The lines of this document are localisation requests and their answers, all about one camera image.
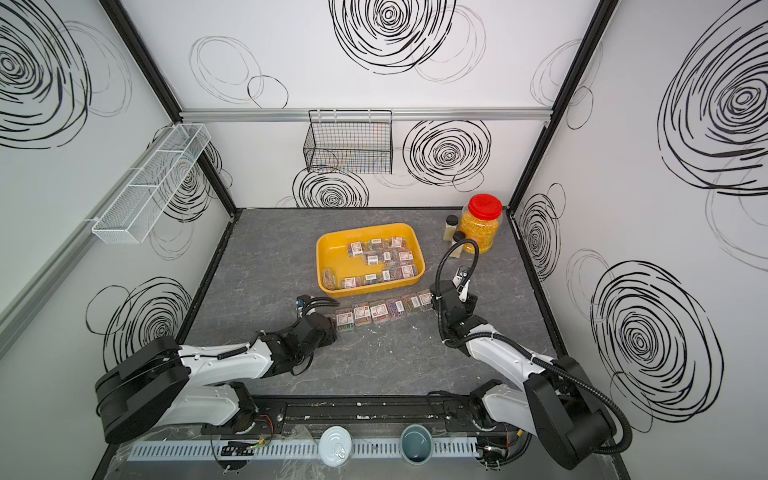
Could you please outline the clear paper clip box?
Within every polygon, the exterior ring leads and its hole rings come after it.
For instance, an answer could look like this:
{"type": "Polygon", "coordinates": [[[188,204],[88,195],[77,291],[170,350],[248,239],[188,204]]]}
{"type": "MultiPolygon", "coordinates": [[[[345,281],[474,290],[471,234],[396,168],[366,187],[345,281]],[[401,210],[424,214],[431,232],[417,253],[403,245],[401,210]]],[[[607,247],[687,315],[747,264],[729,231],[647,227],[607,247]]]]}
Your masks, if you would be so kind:
{"type": "Polygon", "coordinates": [[[385,301],[372,302],[369,307],[374,323],[383,323],[391,319],[391,314],[385,301]]]}
{"type": "Polygon", "coordinates": [[[418,299],[423,311],[430,311],[432,309],[432,293],[429,290],[420,291],[418,299]]]}
{"type": "Polygon", "coordinates": [[[389,316],[392,320],[402,319],[407,316],[407,310],[402,299],[390,298],[386,300],[389,316]]]}
{"type": "Polygon", "coordinates": [[[355,328],[354,313],[351,308],[338,309],[334,313],[336,329],[339,333],[349,332],[355,328]]]}
{"type": "Polygon", "coordinates": [[[413,316],[421,312],[422,304],[417,294],[406,294],[402,297],[402,301],[409,316],[413,316]]]}
{"type": "Polygon", "coordinates": [[[355,304],[352,308],[353,320],[356,327],[372,323],[370,305],[367,302],[355,304]]]}

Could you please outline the yellow plastic storage tray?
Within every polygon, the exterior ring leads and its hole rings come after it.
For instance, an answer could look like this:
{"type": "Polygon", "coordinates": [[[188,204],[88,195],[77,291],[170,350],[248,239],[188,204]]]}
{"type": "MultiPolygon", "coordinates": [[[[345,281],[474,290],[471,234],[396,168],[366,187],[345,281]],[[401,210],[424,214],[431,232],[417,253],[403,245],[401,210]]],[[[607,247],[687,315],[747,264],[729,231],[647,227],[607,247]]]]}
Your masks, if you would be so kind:
{"type": "Polygon", "coordinates": [[[320,288],[331,297],[344,298],[415,285],[424,276],[426,263],[414,229],[406,223],[392,223],[331,232],[321,236],[316,242],[316,270],[320,288]],[[361,285],[355,288],[342,288],[342,282],[345,278],[356,277],[364,281],[366,275],[380,274],[383,269],[382,264],[378,266],[365,265],[362,256],[350,257],[348,245],[357,241],[365,243],[374,238],[385,240],[392,236],[402,237],[405,240],[406,246],[414,256],[416,274],[405,279],[361,285]],[[324,285],[324,269],[330,269],[336,275],[339,284],[337,289],[330,289],[324,285]]]}

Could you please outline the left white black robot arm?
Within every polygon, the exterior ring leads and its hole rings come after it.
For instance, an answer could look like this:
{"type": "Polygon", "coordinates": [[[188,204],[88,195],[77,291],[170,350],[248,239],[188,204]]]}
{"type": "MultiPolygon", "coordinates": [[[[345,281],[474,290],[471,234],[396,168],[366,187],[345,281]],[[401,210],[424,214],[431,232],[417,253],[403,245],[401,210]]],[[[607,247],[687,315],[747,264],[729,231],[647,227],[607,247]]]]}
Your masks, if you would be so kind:
{"type": "Polygon", "coordinates": [[[335,321],[315,310],[237,345],[195,347],[151,341],[95,384],[105,441],[121,444],[155,427],[222,426],[254,411],[242,382],[291,372],[337,339],[335,321]]]}

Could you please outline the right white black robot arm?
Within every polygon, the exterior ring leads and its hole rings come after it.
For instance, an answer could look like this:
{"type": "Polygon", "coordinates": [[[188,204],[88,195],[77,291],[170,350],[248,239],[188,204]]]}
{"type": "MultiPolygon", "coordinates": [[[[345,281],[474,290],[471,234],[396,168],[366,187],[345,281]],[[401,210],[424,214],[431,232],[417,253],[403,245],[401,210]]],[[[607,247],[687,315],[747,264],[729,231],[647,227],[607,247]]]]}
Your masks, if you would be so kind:
{"type": "Polygon", "coordinates": [[[592,385],[575,359],[533,352],[501,334],[473,313],[450,281],[433,283],[430,295],[442,343],[503,377],[480,393],[481,416],[535,435],[550,457],[569,470],[593,454],[629,449],[629,419],[592,385]]]}

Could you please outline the tilted paper clip box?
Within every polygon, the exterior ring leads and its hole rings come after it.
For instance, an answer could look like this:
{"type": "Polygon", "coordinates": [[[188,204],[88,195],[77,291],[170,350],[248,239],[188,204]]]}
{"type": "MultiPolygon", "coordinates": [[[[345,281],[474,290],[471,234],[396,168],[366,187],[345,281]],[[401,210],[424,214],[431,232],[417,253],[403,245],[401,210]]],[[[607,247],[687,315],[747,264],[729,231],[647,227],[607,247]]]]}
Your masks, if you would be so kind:
{"type": "Polygon", "coordinates": [[[324,268],[321,272],[322,285],[327,290],[337,290],[339,283],[333,269],[324,268]]]}

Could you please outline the front black cap spice bottle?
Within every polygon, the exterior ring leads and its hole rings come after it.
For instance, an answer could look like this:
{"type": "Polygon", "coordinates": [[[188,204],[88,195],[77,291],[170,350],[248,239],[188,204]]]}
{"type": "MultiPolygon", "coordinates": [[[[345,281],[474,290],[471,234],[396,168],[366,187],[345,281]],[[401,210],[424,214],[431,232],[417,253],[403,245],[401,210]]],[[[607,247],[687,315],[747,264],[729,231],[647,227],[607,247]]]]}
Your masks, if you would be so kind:
{"type": "Polygon", "coordinates": [[[466,238],[466,234],[461,231],[456,231],[452,236],[452,247],[453,250],[450,253],[450,256],[453,258],[459,258],[461,255],[461,251],[463,249],[462,241],[464,241],[466,238]]]}

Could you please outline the black cap spice bottle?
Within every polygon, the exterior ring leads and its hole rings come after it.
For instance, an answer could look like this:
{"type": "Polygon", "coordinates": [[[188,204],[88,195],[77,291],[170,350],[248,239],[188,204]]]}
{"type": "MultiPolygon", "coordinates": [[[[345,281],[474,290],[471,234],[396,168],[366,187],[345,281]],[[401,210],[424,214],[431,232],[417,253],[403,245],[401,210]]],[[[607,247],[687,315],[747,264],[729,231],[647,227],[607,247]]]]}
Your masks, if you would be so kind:
{"type": "Polygon", "coordinates": [[[463,249],[462,241],[464,241],[466,238],[466,234],[461,231],[456,231],[452,236],[452,247],[453,250],[450,253],[450,256],[453,258],[459,258],[461,255],[461,251],[463,249]]]}
{"type": "Polygon", "coordinates": [[[445,224],[444,224],[444,231],[443,231],[443,240],[446,242],[451,242],[453,239],[453,236],[458,228],[459,224],[459,218],[456,215],[448,215],[445,218],[445,224]]]}

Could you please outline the rear black cap spice bottle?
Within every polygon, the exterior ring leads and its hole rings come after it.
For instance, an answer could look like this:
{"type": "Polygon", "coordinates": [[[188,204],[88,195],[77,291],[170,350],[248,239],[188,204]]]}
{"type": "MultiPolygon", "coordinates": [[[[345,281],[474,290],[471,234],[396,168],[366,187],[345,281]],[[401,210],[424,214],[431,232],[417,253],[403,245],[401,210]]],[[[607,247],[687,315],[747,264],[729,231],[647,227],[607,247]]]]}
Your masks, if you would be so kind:
{"type": "Polygon", "coordinates": [[[448,215],[445,218],[445,224],[444,224],[444,231],[443,231],[443,240],[446,242],[451,242],[453,239],[453,236],[458,228],[459,224],[459,218],[456,215],[448,215]]]}

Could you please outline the red lid corn jar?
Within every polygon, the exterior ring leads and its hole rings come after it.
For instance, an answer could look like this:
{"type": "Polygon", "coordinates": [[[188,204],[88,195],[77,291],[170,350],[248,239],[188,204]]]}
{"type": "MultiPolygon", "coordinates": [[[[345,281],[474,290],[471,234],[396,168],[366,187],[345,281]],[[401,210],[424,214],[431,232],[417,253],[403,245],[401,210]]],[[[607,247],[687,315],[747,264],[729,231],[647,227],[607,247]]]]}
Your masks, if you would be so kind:
{"type": "Polygon", "coordinates": [[[459,230],[477,244],[480,254],[492,248],[502,213],[501,201],[490,194],[474,195],[463,209],[459,230]]]}

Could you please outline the grey green cup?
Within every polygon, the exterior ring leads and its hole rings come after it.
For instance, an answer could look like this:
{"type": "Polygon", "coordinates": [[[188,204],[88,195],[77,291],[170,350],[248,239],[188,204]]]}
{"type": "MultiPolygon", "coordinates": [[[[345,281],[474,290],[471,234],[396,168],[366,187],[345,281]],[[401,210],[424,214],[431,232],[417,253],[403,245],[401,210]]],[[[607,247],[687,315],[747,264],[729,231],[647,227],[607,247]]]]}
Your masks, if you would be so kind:
{"type": "Polygon", "coordinates": [[[400,451],[403,459],[411,465],[423,465],[433,453],[433,438],[423,425],[407,426],[400,437],[400,451]]]}

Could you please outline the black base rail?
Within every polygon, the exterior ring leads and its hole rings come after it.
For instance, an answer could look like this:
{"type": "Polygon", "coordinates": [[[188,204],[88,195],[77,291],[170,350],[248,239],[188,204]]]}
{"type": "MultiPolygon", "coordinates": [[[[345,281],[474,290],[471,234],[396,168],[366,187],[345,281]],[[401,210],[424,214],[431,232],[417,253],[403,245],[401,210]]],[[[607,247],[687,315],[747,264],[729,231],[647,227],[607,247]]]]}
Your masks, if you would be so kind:
{"type": "Polygon", "coordinates": [[[144,408],[125,427],[113,432],[112,443],[126,442],[160,427],[199,425],[205,435],[280,434],[286,424],[376,424],[427,423],[440,424],[449,432],[500,432],[504,427],[520,429],[541,436],[556,428],[565,431],[576,424],[568,420],[568,410],[556,401],[534,404],[525,402],[517,390],[502,385],[478,394],[455,395],[432,393],[426,396],[363,397],[254,397],[244,391],[235,393],[233,401],[223,397],[183,399],[171,405],[150,425],[149,411],[144,408]]]}

